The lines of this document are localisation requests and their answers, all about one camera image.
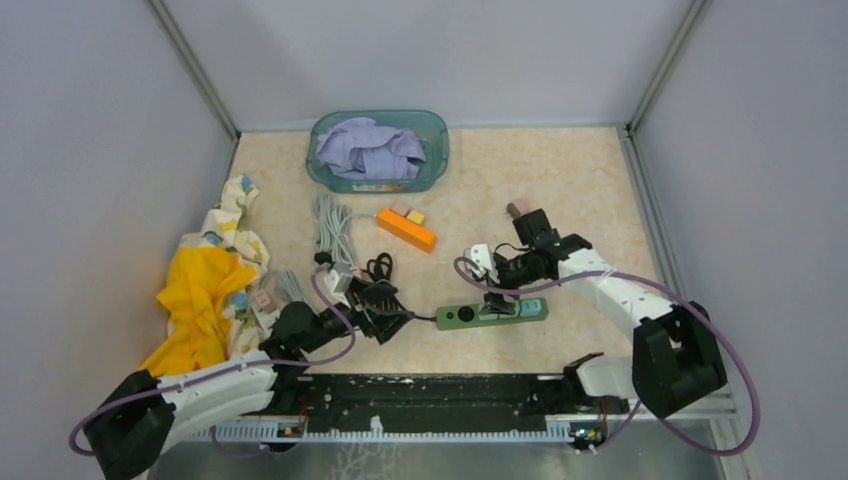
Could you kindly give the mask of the green power strip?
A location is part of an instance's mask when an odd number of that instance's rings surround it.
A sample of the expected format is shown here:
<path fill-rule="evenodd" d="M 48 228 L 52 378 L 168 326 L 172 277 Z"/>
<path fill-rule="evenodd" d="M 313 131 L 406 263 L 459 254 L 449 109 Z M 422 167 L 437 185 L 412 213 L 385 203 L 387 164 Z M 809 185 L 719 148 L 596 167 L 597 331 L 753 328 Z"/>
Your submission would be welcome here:
<path fill-rule="evenodd" d="M 443 306 L 436 310 L 436 326 L 440 331 L 504 326 L 545 320 L 549 307 L 544 298 L 521 299 L 513 303 L 511 314 L 488 312 L 483 303 Z"/>

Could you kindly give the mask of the pink usb plug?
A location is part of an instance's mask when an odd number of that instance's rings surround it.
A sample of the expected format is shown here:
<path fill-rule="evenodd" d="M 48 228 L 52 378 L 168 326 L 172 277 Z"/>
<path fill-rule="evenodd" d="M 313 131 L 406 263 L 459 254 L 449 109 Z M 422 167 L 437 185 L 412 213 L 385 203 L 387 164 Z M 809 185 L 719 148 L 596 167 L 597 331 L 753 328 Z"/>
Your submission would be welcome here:
<path fill-rule="evenodd" d="M 525 199 L 517 199 L 507 204 L 507 214 L 512 219 L 518 219 L 527 214 L 531 210 L 529 203 Z"/>

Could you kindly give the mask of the light green usb plug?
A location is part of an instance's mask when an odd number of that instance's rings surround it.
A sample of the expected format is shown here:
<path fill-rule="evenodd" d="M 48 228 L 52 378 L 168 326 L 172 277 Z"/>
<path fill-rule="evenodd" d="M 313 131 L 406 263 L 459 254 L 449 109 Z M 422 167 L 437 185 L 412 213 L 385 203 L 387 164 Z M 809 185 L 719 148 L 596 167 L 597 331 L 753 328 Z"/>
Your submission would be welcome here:
<path fill-rule="evenodd" d="M 477 314 L 477 319 L 479 321 L 494 321 L 498 320 L 500 314 L 494 310 L 491 310 L 489 307 L 483 306 L 480 308 Z"/>

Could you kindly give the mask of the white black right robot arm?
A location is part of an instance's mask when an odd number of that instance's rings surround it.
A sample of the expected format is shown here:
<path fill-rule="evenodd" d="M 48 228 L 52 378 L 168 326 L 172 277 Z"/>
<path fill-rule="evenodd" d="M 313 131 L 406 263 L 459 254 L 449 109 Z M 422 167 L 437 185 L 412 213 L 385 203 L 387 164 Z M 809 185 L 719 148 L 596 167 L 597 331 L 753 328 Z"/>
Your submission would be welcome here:
<path fill-rule="evenodd" d="M 518 298 L 531 284 L 564 280 L 566 289 L 603 314 L 632 345 L 627 357 L 588 354 L 563 371 L 563 398 L 576 412 L 590 411 L 602 397 L 640 400 L 666 418 L 723 388 L 727 374 L 718 342 L 700 322 L 705 310 L 684 305 L 624 279 L 578 234 L 562 236 L 536 209 L 513 219 L 521 246 L 506 258 L 486 244 L 466 249 L 466 270 L 486 283 L 486 304 L 501 313 L 503 296 Z"/>

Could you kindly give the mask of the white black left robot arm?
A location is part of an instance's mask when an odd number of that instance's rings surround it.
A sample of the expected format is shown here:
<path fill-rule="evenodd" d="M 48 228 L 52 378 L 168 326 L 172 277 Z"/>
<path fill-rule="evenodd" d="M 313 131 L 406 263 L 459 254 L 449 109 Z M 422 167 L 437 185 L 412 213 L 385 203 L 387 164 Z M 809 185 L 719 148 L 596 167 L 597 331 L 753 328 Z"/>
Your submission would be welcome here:
<path fill-rule="evenodd" d="M 306 354 L 338 338 L 354 343 L 358 334 L 385 342 L 413 320 L 386 307 L 396 292 L 387 282 L 355 281 L 346 301 L 320 313 L 303 301 L 286 304 L 269 337 L 245 354 L 170 376 L 138 370 L 73 429 L 69 444 L 94 457 L 105 478 L 135 479 L 195 433 L 268 408 L 288 413 L 300 399 L 298 378 L 315 364 Z"/>

